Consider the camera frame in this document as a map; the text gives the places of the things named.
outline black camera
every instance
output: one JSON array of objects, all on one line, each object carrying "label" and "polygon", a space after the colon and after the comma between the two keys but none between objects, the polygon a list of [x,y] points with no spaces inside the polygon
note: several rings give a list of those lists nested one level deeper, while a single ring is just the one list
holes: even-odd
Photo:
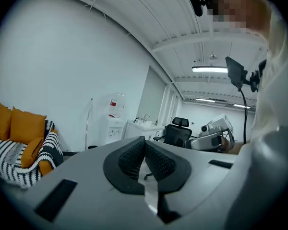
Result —
[{"label": "black camera", "polygon": [[196,16],[203,15],[203,6],[206,5],[208,10],[212,11],[212,15],[218,15],[218,0],[190,0]]}]

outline office chair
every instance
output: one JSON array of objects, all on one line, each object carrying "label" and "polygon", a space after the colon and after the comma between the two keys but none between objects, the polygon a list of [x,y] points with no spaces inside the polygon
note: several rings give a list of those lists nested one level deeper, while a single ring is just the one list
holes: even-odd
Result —
[{"label": "office chair", "polygon": [[[192,134],[192,130],[184,128],[189,127],[189,120],[181,117],[175,117],[172,123],[174,125],[168,125],[166,128],[164,143],[183,148],[185,142],[190,139]],[[154,137],[153,139],[155,141],[159,141],[161,137]],[[144,177],[144,180],[147,180],[147,177],[151,175],[153,174],[147,174]]]}]

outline white counter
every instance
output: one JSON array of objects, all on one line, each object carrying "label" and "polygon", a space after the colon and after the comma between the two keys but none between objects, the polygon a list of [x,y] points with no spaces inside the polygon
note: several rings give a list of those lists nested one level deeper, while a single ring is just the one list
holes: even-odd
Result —
[{"label": "white counter", "polygon": [[127,128],[125,133],[125,139],[145,136],[146,140],[153,140],[154,137],[161,137],[164,134],[164,126],[151,125],[150,127],[145,127],[139,124],[135,124],[133,121],[129,120],[127,122]]}]

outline ceiling light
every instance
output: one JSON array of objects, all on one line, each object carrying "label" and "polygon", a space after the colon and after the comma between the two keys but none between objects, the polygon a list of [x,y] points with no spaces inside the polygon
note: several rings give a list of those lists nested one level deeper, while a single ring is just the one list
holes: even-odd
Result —
[{"label": "ceiling light", "polygon": [[213,100],[206,100],[206,99],[198,99],[196,98],[197,101],[202,101],[202,102],[216,102],[216,101],[213,101]]},{"label": "ceiling light", "polygon": [[219,72],[227,73],[227,67],[192,67],[193,72]]},{"label": "ceiling light", "polygon": [[241,107],[241,108],[245,108],[245,106],[244,106],[244,105],[238,105],[238,104],[234,104],[234,106],[235,106],[235,107]]}]

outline black and white striped cushion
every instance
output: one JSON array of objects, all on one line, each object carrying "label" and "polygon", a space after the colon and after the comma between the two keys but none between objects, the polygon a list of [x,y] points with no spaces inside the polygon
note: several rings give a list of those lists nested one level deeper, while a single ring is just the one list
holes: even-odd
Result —
[{"label": "black and white striped cushion", "polygon": [[[52,128],[54,128],[54,123],[46,120],[45,141],[38,154],[37,160],[30,168],[21,168],[21,156],[27,146],[26,144],[19,144],[11,140],[0,140],[0,178],[8,183],[19,185],[22,188],[28,188],[42,177],[38,167],[40,161],[49,161],[53,169],[61,164],[63,162],[63,154],[60,149],[57,134],[50,132]],[[14,164],[7,163],[5,157],[16,145],[23,146],[21,152]]]},{"label": "black and white striped cushion", "polygon": [[10,149],[17,145],[17,142],[6,140],[0,140],[0,178],[8,183],[20,185],[22,188],[28,188],[37,182],[41,177],[41,173],[38,168],[31,170],[27,174],[18,174],[14,168],[14,164],[9,164],[5,161],[6,154]]}]

